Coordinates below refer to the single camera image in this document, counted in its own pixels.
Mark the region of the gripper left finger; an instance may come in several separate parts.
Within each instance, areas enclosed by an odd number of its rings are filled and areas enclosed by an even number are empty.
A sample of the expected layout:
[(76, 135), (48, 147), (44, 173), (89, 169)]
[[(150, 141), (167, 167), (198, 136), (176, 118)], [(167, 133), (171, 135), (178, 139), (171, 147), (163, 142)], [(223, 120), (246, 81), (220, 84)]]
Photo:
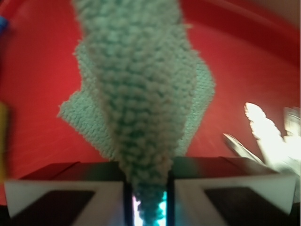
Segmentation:
[(5, 182), (6, 226), (129, 226), (131, 187), (116, 162), (52, 163)]

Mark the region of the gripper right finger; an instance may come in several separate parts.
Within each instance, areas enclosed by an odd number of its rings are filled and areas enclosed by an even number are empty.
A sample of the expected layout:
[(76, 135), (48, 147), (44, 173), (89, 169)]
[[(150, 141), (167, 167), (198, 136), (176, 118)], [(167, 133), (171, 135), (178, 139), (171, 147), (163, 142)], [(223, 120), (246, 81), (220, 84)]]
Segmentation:
[(294, 226), (296, 178), (247, 158), (176, 157), (167, 184), (169, 226)]

